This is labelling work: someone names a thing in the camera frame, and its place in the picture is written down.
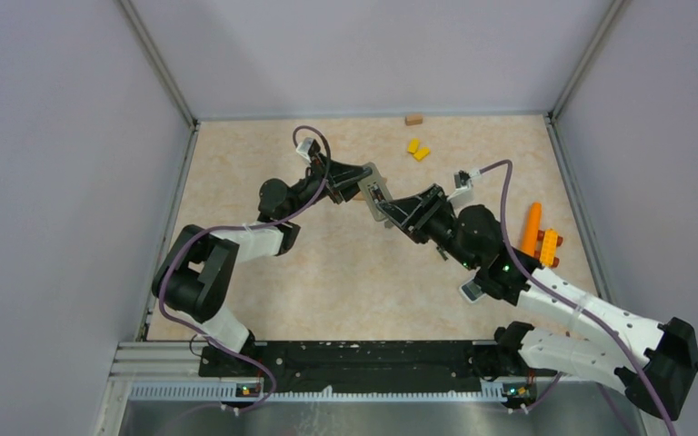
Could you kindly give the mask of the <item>grey remote control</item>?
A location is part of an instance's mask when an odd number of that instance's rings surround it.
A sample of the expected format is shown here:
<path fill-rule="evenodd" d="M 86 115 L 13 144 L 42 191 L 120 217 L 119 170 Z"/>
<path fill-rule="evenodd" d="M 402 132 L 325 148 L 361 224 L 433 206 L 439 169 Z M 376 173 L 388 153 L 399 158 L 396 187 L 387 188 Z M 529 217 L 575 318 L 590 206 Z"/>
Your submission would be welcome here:
<path fill-rule="evenodd" d="M 358 182 L 360 194 L 374 220 L 382 223 L 385 229 L 392 229 L 394 225 L 378 206 L 380 202 L 391 199 L 386 179 L 381 176 L 380 171 L 372 162 L 364 164 L 364 169 L 369 170 L 370 173 Z"/>

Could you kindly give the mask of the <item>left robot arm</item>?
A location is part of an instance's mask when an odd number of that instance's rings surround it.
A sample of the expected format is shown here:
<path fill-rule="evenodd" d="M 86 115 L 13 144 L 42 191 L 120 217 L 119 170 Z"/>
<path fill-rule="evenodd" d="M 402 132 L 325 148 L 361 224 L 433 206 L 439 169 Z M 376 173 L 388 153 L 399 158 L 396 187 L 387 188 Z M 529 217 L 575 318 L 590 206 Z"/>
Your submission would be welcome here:
<path fill-rule="evenodd" d="M 368 163 L 328 163 L 320 154 L 297 183 L 272 178 L 262 184 L 255 222 L 212 231 L 186 225 L 155 274 L 152 295 L 180 323 L 220 343 L 224 347 L 220 362 L 230 373 L 248 373 L 254 367 L 255 352 L 246 344 L 253 335 L 226 301 L 235 266 L 288 253 L 300 232 L 292 221 L 294 214 L 325 197 L 336 204 L 353 199 L 360 192 L 360 182 L 373 170 Z"/>

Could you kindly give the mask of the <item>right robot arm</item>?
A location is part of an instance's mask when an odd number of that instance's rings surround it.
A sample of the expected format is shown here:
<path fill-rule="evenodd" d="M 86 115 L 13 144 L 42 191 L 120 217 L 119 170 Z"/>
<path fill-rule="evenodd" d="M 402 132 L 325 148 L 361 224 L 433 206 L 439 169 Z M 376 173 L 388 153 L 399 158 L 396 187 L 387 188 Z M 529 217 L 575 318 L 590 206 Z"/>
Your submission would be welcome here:
<path fill-rule="evenodd" d="M 565 325 L 558 336 L 528 323 L 500 331 L 496 360 L 509 374 L 527 367 L 565 372 L 620 392 L 640 410 L 677 421 L 698 373 L 692 325 L 619 308 L 576 287 L 508 246 L 502 224 L 482 204 L 456 211 L 441 186 L 374 206 L 415 243 L 436 247 L 474 271 L 484 295 Z"/>

